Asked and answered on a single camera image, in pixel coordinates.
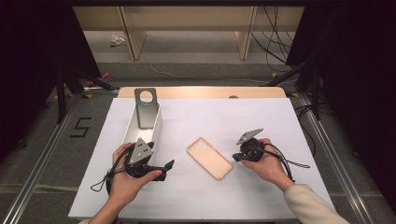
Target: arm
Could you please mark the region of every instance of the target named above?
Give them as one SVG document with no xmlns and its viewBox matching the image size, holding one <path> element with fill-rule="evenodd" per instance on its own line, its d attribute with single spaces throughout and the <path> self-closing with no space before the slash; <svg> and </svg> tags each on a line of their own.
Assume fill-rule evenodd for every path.
<svg viewBox="0 0 396 224">
<path fill-rule="evenodd" d="M 284 196 L 302 223 L 348 223 L 307 185 L 294 185 L 284 191 Z"/>
<path fill-rule="evenodd" d="M 271 144 L 267 138 L 260 139 L 260 141 L 264 144 Z M 271 146 L 266 146 L 265 150 L 276 153 Z M 264 153 L 260 161 L 242 161 L 242 164 L 253 170 L 263 180 L 279 187 L 284 192 L 285 201 L 290 210 L 304 224 L 347 223 L 307 185 L 295 185 L 276 157 Z"/>
<path fill-rule="evenodd" d="M 113 153 L 113 163 L 117 160 L 123 150 L 127 148 L 130 143 L 120 146 Z M 125 163 L 126 155 L 124 155 L 119 164 Z M 81 221 L 82 223 L 112 223 L 112 221 L 117 217 L 119 212 L 131 201 L 134 200 L 137 193 L 143 186 L 148 182 L 159 176 L 161 171 L 151 171 L 148 174 L 140 177 L 134 178 L 128 175 L 125 171 L 114 175 L 113 182 L 111 185 L 110 194 L 108 196 L 107 202 L 99 210 L 99 212 L 88 222 L 88 220 Z"/>
</svg>

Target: hand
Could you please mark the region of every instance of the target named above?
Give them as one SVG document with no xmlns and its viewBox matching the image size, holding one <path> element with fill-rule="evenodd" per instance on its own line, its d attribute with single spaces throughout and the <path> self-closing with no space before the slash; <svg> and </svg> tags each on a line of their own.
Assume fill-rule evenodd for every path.
<svg viewBox="0 0 396 224">
<path fill-rule="evenodd" d="M 113 153 L 113 164 L 120 156 L 120 154 L 130 146 L 131 143 L 126 143 L 117 148 Z M 126 160 L 126 155 L 122 156 L 119 164 L 124 164 Z M 111 184 L 111 190 L 108 199 L 110 201 L 115 201 L 124 207 L 128 203 L 134 200 L 139 190 L 142 189 L 148 182 L 159 176 L 162 171 L 151 171 L 140 178 L 134 178 L 128 175 L 126 172 L 116 173 L 113 177 L 113 182 Z"/>
<path fill-rule="evenodd" d="M 120 154 L 130 146 L 131 143 L 123 144 L 113 153 L 113 164 L 120 156 Z M 126 155 L 123 155 L 119 164 L 124 164 Z M 140 178 L 134 178 L 126 172 L 119 172 L 114 174 L 113 182 L 111 184 L 110 194 L 107 202 L 102 209 L 90 220 L 90 224 L 96 223 L 112 223 L 119 212 L 131 201 L 134 200 L 139 190 L 142 189 L 148 182 L 154 180 L 162 173 L 156 170 L 147 173 Z"/>
<path fill-rule="evenodd" d="M 268 138 L 259 139 L 259 141 L 264 144 L 271 144 Z M 277 154 L 276 150 L 271 146 L 265 146 L 264 149 Z M 257 162 L 242 160 L 242 164 L 254 171 L 263 180 L 277 185 L 282 191 L 294 185 L 294 182 L 290 180 L 283 170 L 279 159 L 268 153 L 264 153 L 262 158 Z"/>
</svg>

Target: black cable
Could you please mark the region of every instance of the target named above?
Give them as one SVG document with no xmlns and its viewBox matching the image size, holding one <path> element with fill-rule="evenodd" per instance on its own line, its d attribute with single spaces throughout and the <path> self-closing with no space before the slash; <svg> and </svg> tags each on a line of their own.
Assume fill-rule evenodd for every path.
<svg viewBox="0 0 396 224">
<path fill-rule="evenodd" d="M 294 110 L 298 110 L 303 108 L 302 111 L 300 111 L 299 115 L 297 116 L 297 120 L 300 123 L 301 128 L 303 129 L 303 131 L 308 135 L 309 139 L 312 142 L 313 145 L 313 149 L 312 149 L 312 156 L 315 157 L 316 153 L 317 153 L 317 144 L 315 143 L 314 137 L 312 137 L 312 135 L 308 132 L 308 130 L 305 128 L 305 126 L 301 123 L 301 117 L 303 116 L 303 114 L 305 114 L 306 112 L 308 112 L 311 109 L 312 105 L 302 105 L 299 107 L 294 108 Z"/>
<path fill-rule="evenodd" d="M 276 34 L 277 41 L 278 41 L 278 43 L 279 43 L 280 51 L 282 52 L 283 57 L 284 57 L 285 59 L 287 59 L 287 57 L 285 56 L 285 54 L 284 54 L 284 52 L 283 52 L 283 50 L 282 50 L 282 47 L 280 46 L 280 43 L 283 44 L 282 39 L 279 37 L 279 34 L 277 33 L 277 12 L 279 11 L 279 7 L 274 7 L 274 17 L 275 17 L 274 23 L 272 23 L 272 20 L 271 20 L 269 14 L 268 14 L 268 12 L 267 12 L 267 9 L 266 9 L 265 7 L 264 7 L 264 11 L 265 11 L 265 15 L 266 15 L 267 18 L 268 18 L 268 21 L 269 21 L 270 24 L 271 24 L 271 27 L 273 28 L 273 32 L 272 32 L 272 34 L 271 34 L 271 39 L 272 39 L 273 34 L 275 33 L 275 34 Z"/>
<path fill-rule="evenodd" d="M 258 39 L 256 39 L 256 36 L 254 36 L 254 34 L 252 33 L 251 36 L 253 36 L 254 40 L 257 42 L 257 44 L 267 53 L 271 54 L 271 56 L 273 56 L 274 58 L 277 58 L 278 60 L 280 60 L 282 63 L 286 64 L 286 61 L 284 61 L 283 59 L 277 57 L 273 52 L 271 52 L 269 49 L 266 49 L 265 46 L 259 42 Z"/>
<path fill-rule="evenodd" d="M 271 21 L 271 18 L 269 17 L 269 15 L 268 15 L 268 12 L 267 12 L 267 10 L 266 10 L 266 8 L 264 7 L 264 11 L 265 11 L 265 14 L 267 15 L 267 18 L 268 18 L 268 20 L 270 21 L 270 23 L 271 23 L 271 27 L 272 27 L 272 29 L 273 29 L 273 32 L 271 33 L 271 36 L 270 36 L 270 40 L 272 40 L 273 39 L 273 35 L 274 35 L 274 33 L 276 32 L 276 34 L 277 34 L 277 31 L 276 31 L 276 28 L 274 27 L 274 25 L 272 24 L 272 21 Z M 271 41 L 268 41 L 268 45 L 267 45 L 267 48 L 264 48 L 264 47 L 262 47 L 263 49 L 269 49 L 270 48 L 270 44 L 271 44 Z M 278 69 L 275 69 L 274 67 L 272 67 L 269 63 L 268 63 L 268 51 L 266 50 L 266 53 L 265 53 L 265 61 L 267 62 L 267 64 L 268 64 L 268 66 L 271 68 L 271 69 L 273 69 L 274 71 L 277 71 L 277 72 L 288 72 L 288 71 L 282 71 L 282 70 L 278 70 Z M 283 61 L 283 60 L 280 60 L 282 63 L 284 63 L 285 65 L 288 65 L 285 61 Z"/>
<path fill-rule="evenodd" d="M 276 153 L 274 153 L 274 152 L 265 150 L 265 149 L 260 149 L 260 148 L 251 148 L 251 150 L 256 150 L 256 151 L 260 151 L 260 152 L 263 152 L 263 153 L 267 153 L 267 154 L 269 154 L 269 155 L 271 155 L 271 156 L 276 157 L 278 160 L 280 160 L 280 162 L 283 164 L 283 167 L 284 167 L 285 170 L 286 170 L 286 173 L 287 173 L 288 177 L 289 177 L 290 180 L 292 180 L 292 181 L 294 181 L 294 180 L 293 180 L 293 177 L 292 177 L 292 175 L 291 175 L 291 169 L 290 169 L 290 167 L 289 167 L 289 163 L 291 163 L 291 164 L 293 164 L 293 165 L 295 165 L 295 166 L 302 167 L 302 168 L 310 168 L 309 165 L 300 164 L 300 163 L 295 162 L 295 161 L 289 161 L 289 160 L 287 160 L 286 157 L 283 155 L 283 153 L 280 151 L 280 149 L 279 149 L 278 147 L 274 146 L 273 144 L 263 143 L 263 145 L 264 145 L 264 148 L 265 148 L 266 146 L 271 146 L 271 147 L 273 147 L 280 155 L 279 155 L 279 154 L 276 154 Z"/>
<path fill-rule="evenodd" d="M 289 45 L 287 45 L 287 44 L 282 44 L 282 43 L 279 43 L 279 42 L 277 42 L 277 41 L 271 39 L 271 38 L 268 37 L 263 31 L 262 31 L 262 35 L 263 35 L 265 38 L 267 38 L 269 41 L 271 41 L 271 42 L 273 42 L 273 43 L 275 43 L 275 44 L 280 44 L 280 45 L 282 45 L 282 46 L 284 46 L 284 47 L 291 48 L 291 46 L 289 46 Z"/>
<path fill-rule="evenodd" d="M 290 39 L 290 41 L 291 41 L 291 43 L 292 43 L 292 42 L 293 42 L 293 39 L 291 38 L 291 36 L 289 35 L 288 32 L 286 32 L 286 35 L 289 37 L 289 39 Z"/>
<path fill-rule="evenodd" d="M 116 169 L 117 165 L 119 164 L 121 158 L 122 158 L 127 152 L 128 152 L 128 150 L 125 149 L 125 150 L 119 155 L 119 157 L 117 158 L 117 160 L 114 162 L 113 166 L 111 167 L 111 170 L 103 177 L 103 179 L 102 179 L 99 183 L 92 185 L 92 186 L 91 186 L 91 190 L 96 191 L 96 192 L 101 191 L 102 188 L 103 188 L 103 185 L 105 184 L 106 181 L 110 181 L 110 180 L 113 178 L 113 176 L 114 176 L 115 174 L 117 174 L 117 173 L 119 173 L 119 172 L 123 172 L 123 171 L 114 172 L 114 170 Z M 96 187 L 96 186 L 98 186 L 98 185 L 100 185 L 100 184 L 101 184 L 101 187 L 100 187 L 99 189 L 94 189 L 94 187 Z"/>
</svg>

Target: black tape marking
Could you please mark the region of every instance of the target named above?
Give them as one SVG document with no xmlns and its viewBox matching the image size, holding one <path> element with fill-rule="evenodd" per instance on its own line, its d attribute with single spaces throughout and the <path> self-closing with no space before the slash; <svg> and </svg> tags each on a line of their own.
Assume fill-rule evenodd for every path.
<svg viewBox="0 0 396 224">
<path fill-rule="evenodd" d="M 70 135 L 71 138 L 81 138 L 81 137 L 85 137 L 85 135 L 87 134 L 88 130 L 90 129 L 90 127 L 79 127 L 79 123 L 83 120 L 83 119 L 91 119 L 91 118 L 79 118 L 77 121 L 77 124 L 75 126 L 75 130 L 84 130 L 84 134 L 81 135 Z"/>
</svg>

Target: tripod leg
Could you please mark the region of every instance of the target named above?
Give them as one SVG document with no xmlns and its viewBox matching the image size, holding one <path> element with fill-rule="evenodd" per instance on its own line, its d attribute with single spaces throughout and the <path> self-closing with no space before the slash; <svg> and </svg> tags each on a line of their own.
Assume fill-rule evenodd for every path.
<svg viewBox="0 0 396 224">
<path fill-rule="evenodd" d="M 58 121 L 60 123 L 66 114 L 66 99 L 64 97 L 64 79 L 62 70 L 59 69 L 56 77 L 56 91 L 58 93 Z"/>
<path fill-rule="evenodd" d="M 73 72 L 76 72 L 77 74 L 81 75 L 82 77 L 88 79 L 89 81 L 95 83 L 96 85 L 98 85 L 100 87 L 103 87 L 103 89 L 105 89 L 105 90 L 110 91 L 110 90 L 117 90 L 118 89 L 117 87 L 112 87 L 112 86 L 108 85 L 107 83 L 105 83 L 104 81 L 102 81 L 102 80 L 100 80 L 100 79 L 98 79 L 96 77 L 92 77 L 91 75 L 87 74 L 86 72 L 84 72 L 84 71 L 82 71 L 82 70 L 80 70 L 80 69 L 78 69 L 76 67 L 69 66 L 68 68 L 70 70 L 72 70 Z"/>
<path fill-rule="evenodd" d="M 312 103 L 311 110 L 315 115 L 317 120 L 320 120 L 319 117 L 319 108 L 318 108 L 318 93 L 319 93 L 319 74 L 318 69 L 314 66 L 314 74 L 312 77 Z"/>
<path fill-rule="evenodd" d="M 294 67 L 293 69 L 291 69 L 289 72 L 285 73 L 283 76 L 277 78 L 276 80 L 271 81 L 270 83 L 263 85 L 263 86 L 267 86 L 267 87 L 274 87 L 277 84 L 285 81 L 286 79 L 296 75 L 297 73 L 300 73 L 301 71 L 303 71 L 305 69 L 305 63 L 301 63 L 300 65 Z"/>
</svg>

